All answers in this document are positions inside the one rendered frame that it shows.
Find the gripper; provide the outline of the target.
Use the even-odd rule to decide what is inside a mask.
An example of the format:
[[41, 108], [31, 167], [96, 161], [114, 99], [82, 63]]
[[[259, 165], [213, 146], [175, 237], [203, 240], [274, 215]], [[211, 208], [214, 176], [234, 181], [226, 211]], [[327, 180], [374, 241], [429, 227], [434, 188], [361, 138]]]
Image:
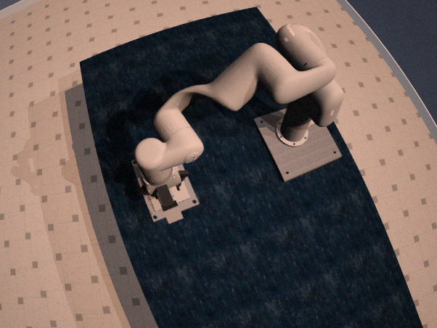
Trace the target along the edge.
[[[181, 181], [185, 180], [185, 177], [187, 177], [188, 175], [189, 175], [189, 171], [179, 171], [178, 172], [178, 170], [175, 166], [175, 167], [173, 167], [171, 178], [165, 184], [167, 184], [168, 188], [176, 186], [177, 190], [179, 191], [180, 190], [179, 185], [181, 185]], [[158, 196], [157, 196], [158, 192], [157, 192], [156, 187], [159, 187], [159, 186], [162, 186], [165, 184], [162, 184], [159, 186], [155, 186], [155, 185], [150, 184], [144, 178], [142, 172], [141, 172], [141, 177], [142, 177], [142, 182], [144, 185], [137, 190], [138, 195], [142, 195], [142, 194], [150, 195], [151, 197], [155, 197], [157, 200], [158, 199]]]

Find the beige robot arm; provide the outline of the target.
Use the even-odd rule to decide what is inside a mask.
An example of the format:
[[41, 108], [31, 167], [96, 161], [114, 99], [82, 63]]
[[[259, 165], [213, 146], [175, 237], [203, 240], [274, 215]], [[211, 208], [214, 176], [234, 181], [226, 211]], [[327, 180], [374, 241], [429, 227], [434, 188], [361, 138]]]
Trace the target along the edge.
[[274, 103], [288, 103], [276, 133], [289, 147], [305, 143], [309, 126], [325, 127], [336, 119], [344, 93], [317, 35], [306, 26], [286, 24], [277, 31], [276, 44], [280, 53], [265, 43], [252, 45], [211, 83], [190, 86], [168, 99], [152, 120], [161, 141], [144, 139], [134, 151], [147, 182], [165, 184], [172, 167], [191, 163], [203, 153], [203, 143], [181, 113], [195, 100], [209, 99], [238, 111], [263, 89]]

